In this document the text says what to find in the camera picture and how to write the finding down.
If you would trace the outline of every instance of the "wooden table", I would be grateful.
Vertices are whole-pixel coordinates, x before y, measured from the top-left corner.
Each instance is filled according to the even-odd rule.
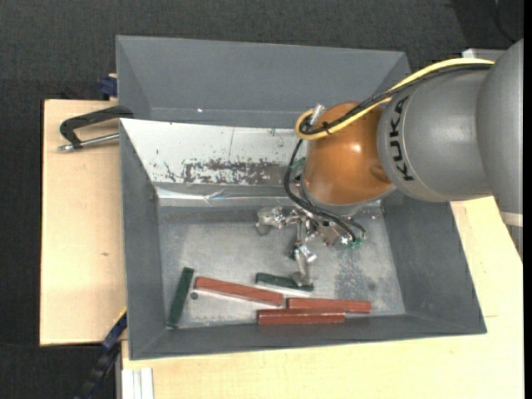
[[[56,151],[62,120],[115,104],[45,104],[41,345],[100,341],[126,302],[118,145]],[[124,341],[121,365],[153,368],[157,399],[523,397],[523,264],[492,198],[452,209],[487,334],[149,361]]]

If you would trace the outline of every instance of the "green block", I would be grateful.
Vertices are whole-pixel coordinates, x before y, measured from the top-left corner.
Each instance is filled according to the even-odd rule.
[[[262,284],[262,285],[272,285],[274,287],[279,288],[288,288],[298,291],[304,291],[307,293],[311,293],[314,291],[313,285],[303,285],[299,287],[292,279],[285,278],[284,276],[277,276],[277,275],[271,275],[269,273],[257,273],[257,276],[255,277],[255,283],[256,284]]]
[[[181,314],[183,313],[183,307],[185,306],[185,300],[189,294],[193,275],[194,270],[192,268],[184,268],[183,272],[181,272],[181,278],[177,284],[177,289],[175,290],[170,315],[168,316],[168,319],[166,319],[166,327],[177,328],[177,322],[180,320]]]

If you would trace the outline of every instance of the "black cable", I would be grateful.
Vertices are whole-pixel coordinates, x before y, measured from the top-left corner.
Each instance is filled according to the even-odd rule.
[[[503,26],[502,22],[500,21],[500,0],[492,0],[493,2],[493,22],[495,23],[495,26],[499,30],[500,34],[509,42],[515,43],[517,42],[517,39],[512,37],[511,34],[508,33],[506,28]]]
[[[512,37],[509,32],[506,31],[506,28],[502,25],[502,22],[500,21],[500,5],[499,0],[493,0],[493,3],[495,5],[495,10],[493,14],[493,20],[495,22],[495,26],[499,30],[500,34],[504,36],[504,38],[510,42],[515,43],[517,42],[517,39]]]
[[[300,139],[293,150],[292,157],[290,158],[290,163],[288,164],[288,168],[284,175],[284,190],[286,191],[288,197],[294,203],[299,205],[301,208],[307,210],[309,213],[312,213],[319,217],[323,217],[324,219],[332,220],[333,222],[338,224],[340,227],[342,227],[344,230],[346,230],[351,235],[351,241],[355,242],[357,240],[357,235],[352,230],[352,228],[350,228],[347,224],[351,224],[354,228],[357,228],[358,230],[360,230],[362,232],[362,237],[366,233],[366,230],[363,228],[363,226],[361,226],[359,223],[355,222],[354,220],[345,220],[345,219],[342,219],[336,216],[335,214],[329,213],[328,211],[319,209],[316,205],[312,204],[309,200],[299,198],[290,190],[290,174],[292,173],[293,162],[296,159],[296,155],[302,143],[303,143],[303,140]]]
[[[334,121],[329,121],[325,126],[316,126],[316,127],[312,128],[311,130],[304,130],[305,123],[301,123],[301,125],[299,127],[299,130],[302,133],[307,134],[307,135],[320,133],[322,131],[327,131],[328,132],[328,130],[331,127],[334,127],[334,126],[340,124],[341,122],[344,122],[346,119],[355,116],[359,112],[367,109],[369,106],[374,105],[375,103],[381,101],[382,99],[386,99],[388,97],[395,96],[397,93],[399,93],[401,91],[404,91],[407,87],[413,86],[413,85],[415,85],[415,84],[417,84],[417,83],[419,83],[421,81],[427,80],[428,78],[432,78],[434,76],[439,76],[441,74],[446,74],[448,72],[461,71],[461,70],[464,70],[464,69],[489,69],[492,66],[493,65],[490,64],[490,63],[486,63],[486,64],[476,63],[476,64],[467,64],[467,65],[460,65],[460,66],[449,66],[449,67],[446,67],[446,68],[441,68],[438,71],[430,72],[430,73],[428,73],[428,74],[426,74],[426,75],[424,75],[424,76],[422,76],[420,78],[415,79],[414,81],[408,82],[407,84],[404,84],[403,86],[400,86],[397,89],[394,89],[393,91],[382,91],[382,92],[379,92],[379,93],[377,93],[377,94],[375,94],[373,96],[370,96],[365,101],[362,101],[357,106],[352,108],[350,111],[348,111],[343,116],[337,118]]]

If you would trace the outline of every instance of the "wire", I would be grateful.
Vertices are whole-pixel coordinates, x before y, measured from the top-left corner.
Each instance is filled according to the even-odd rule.
[[[342,227],[344,230],[346,230],[349,235],[351,236],[351,241],[354,243],[357,241],[357,234],[353,230],[353,228],[358,229],[361,234],[362,238],[366,235],[366,230],[363,226],[361,226],[359,223],[355,222],[354,220],[345,220],[341,217],[336,216],[335,214],[329,213],[328,211],[325,211],[323,209],[319,209],[316,205],[314,205],[310,200],[308,199],[302,199],[298,196],[296,196],[290,189],[290,174],[292,173],[292,167],[293,162],[296,159],[296,155],[298,154],[299,148],[301,147],[301,144],[303,143],[303,140],[299,140],[296,144],[292,157],[290,158],[290,163],[288,164],[288,168],[286,170],[286,173],[284,175],[284,190],[286,191],[288,197],[297,205],[299,205],[302,209],[307,210],[309,213],[312,213],[316,216],[323,217],[324,219],[332,220],[336,224],[338,224],[340,227]]]
[[[294,127],[296,135],[300,139],[304,140],[316,140],[326,137],[332,133],[340,131],[346,126],[349,126],[360,117],[371,112],[377,106],[390,101],[392,97],[399,91],[402,91],[406,87],[412,86],[419,81],[423,81],[429,76],[440,75],[449,71],[454,71],[456,69],[487,69],[493,64],[493,61],[471,57],[449,59],[446,61],[437,62],[415,72],[414,74],[411,74],[404,80],[399,81],[395,86],[390,87],[387,91],[378,93],[375,96],[366,99],[337,120],[323,123],[321,126],[315,127],[310,131],[308,129],[304,130],[304,126],[307,118],[312,114],[313,110],[305,111],[296,120]]]

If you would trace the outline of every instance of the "metal clamp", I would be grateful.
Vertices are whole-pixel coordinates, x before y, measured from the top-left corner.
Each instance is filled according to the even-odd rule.
[[[105,135],[90,140],[80,140],[74,132],[75,129],[91,126],[114,118],[133,118],[133,113],[124,106],[113,106],[112,108],[106,108],[105,110],[95,111],[64,120],[61,127],[59,127],[59,131],[70,144],[58,146],[57,150],[79,150],[85,146],[118,139],[118,133],[115,133],[113,135]]]

